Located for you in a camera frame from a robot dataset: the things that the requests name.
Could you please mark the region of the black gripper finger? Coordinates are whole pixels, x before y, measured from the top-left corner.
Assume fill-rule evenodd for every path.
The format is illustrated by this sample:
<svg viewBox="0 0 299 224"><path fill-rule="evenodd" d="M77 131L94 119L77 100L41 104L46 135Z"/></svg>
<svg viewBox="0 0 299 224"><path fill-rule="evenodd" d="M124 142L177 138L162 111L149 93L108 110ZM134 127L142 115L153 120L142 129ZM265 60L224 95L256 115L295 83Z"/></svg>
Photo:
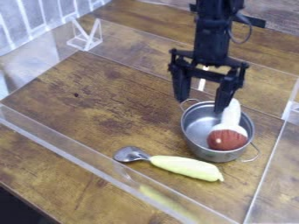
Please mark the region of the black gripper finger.
<svg viewBox="0 0 299 224"><path fill-rule="evenodd" d="M216 79L219 87L216 89L213 112L220 113L229 105L235 92L243 83L237 77L220 77Z"/></svg>
<svg viewBox="0 0 299 224"><path fill-rule="evenodd" d="M186 75L185 71L176 66L172 68L170 74L173 96L177 102L182 102L189 97L192 78Z"/></svg>

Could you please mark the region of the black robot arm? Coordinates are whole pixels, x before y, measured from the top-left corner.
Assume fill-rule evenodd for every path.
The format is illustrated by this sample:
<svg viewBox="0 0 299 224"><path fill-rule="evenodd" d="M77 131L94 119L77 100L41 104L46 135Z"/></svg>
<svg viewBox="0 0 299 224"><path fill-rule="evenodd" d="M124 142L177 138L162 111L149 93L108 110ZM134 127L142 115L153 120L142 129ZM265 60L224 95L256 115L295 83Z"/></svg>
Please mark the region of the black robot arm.
<svg viewBox="0 0 299 224"><path fill-rule="evenodd" d="M196 13L196 29L193 50L169 51L170 63L168 71L172 74L172 89L177 102L189 98L192 77L219 83L213 111L220 113L229 105L239 88L243 87L248 63L228 56L232 37L232 20L237 18L252 26L248 19L239 13L244 8L244 0L196 0L190 11Z"/></svg>

